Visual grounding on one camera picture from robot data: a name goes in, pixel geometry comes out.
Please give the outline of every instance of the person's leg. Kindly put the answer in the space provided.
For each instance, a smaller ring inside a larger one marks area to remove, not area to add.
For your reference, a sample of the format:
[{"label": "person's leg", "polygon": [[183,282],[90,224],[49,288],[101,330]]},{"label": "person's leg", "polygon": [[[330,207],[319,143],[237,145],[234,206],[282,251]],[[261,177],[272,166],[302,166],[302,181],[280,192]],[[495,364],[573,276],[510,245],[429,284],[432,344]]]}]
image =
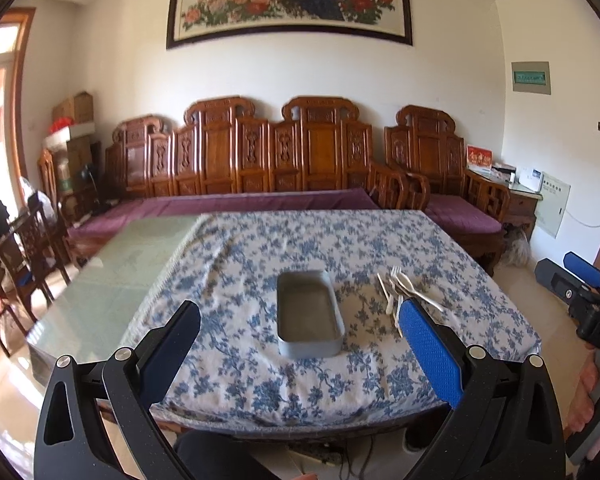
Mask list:
[{"label": "person's leg", "polygon": [[173,450],[196,480],[280,480],[244,444],[221,434],[192,430]]}]

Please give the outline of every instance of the sunlight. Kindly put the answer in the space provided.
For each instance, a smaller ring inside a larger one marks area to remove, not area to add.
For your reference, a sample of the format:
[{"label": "sunlight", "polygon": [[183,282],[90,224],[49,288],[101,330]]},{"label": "sunlight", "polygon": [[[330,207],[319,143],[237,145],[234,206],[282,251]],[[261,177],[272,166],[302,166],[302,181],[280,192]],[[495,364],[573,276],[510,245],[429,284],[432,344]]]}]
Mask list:
[{"label": "sunlight", "polygon": [[25,370],[29,370],[29,360],[26,357],[18,357],[18,362]]},{"label": "sunlight", "polygon": [[43,395],[31,384],[31,381],[23,374],[19,368],[11,367],[9,370],[9,380],[18,391],[37,409],[42,409]]}]

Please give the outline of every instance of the cardboard box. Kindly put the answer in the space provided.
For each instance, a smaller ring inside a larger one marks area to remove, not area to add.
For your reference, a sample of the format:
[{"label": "cardboard box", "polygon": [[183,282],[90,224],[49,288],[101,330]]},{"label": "cardboard box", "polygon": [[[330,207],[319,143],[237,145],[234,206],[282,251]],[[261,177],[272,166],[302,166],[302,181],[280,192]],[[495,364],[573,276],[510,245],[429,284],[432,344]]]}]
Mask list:
[{"label": "cardboard box", "polygon": [[48,135],[43,141],[43,146],[48,150],[55,150],[56,146],[66,144],[69,140],[77,139],[78,137],[88,136],[96,132],[95,123],[74,124],[66,126],[56,133]]},{"label": "cardboard box", "polygon": [[52,122],[62,117],[71,117],[76,124],[90,123],[93,121],[93,97],[87,92],[69,97],[54,107]]}]

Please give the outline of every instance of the white wall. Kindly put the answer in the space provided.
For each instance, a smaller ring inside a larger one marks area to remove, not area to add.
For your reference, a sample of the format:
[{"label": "white wall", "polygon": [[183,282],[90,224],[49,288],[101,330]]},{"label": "white wall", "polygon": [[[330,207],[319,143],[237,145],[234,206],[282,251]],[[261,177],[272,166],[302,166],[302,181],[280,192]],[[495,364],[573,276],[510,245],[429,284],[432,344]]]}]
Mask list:
[{"label": "white wall", "polygon": [[40,186],[38,157],[52,108],[69,97],[68,72],[78,7],[58,0],[16,0],[35,7],[22,73],[22,143],[29,180]]},{"label": "white wall", "polygon": [[[505,162],[533,166],[571,185],[568,213],[600,225],[600,20],[585,0],[498,0],[507,99]],[[512,91],[513,61],[548,61],[552,95]],[[593,262],[600,228],[564,216],[557,238],[536,227],[536,260],[574,251]]]},{"label": "white wall", "polygon": [[447,111],[468,143],[500,153],[502,34],[495,5],[411,0],[414,47],[340,34],[252,34],[166,50],[169,0],[99,0],[78,14],[72,91],[94,95],[104,146],[114,126],[147,113],[182,123],[194,101],[241,94],[280,118],[299,94],[341,95],[382,127],[416,104]]}]

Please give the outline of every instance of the wooden sofa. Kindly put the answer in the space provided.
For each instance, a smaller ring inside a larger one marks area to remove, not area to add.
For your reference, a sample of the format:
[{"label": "wooden sofa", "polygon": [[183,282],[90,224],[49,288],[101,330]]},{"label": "wooden sofa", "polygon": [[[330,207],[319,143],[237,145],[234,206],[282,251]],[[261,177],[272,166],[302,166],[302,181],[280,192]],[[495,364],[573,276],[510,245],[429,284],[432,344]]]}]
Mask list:
[{"label": "wooden sofa", "polygon": [[464,139],[441,110],[406,106],[384,130],[387,165],[426,177],[425,213],[493,275],[504,250],[509,189],[464,170]]},{"label": "wooden sofa", "polygon": [[[234,96],[193,103],[175,131],[156,116],[121,123],[105,152],[105,184],[123,203],[69,227],[72,251],[89,257],[130,220],[147,216],[424,207],[426,179],[373,160],[371,126],[351,101],[297,97],[282,116],[258,118],[253,102]],[[60,197],[67,225],[93,200],[89,188]]]}]

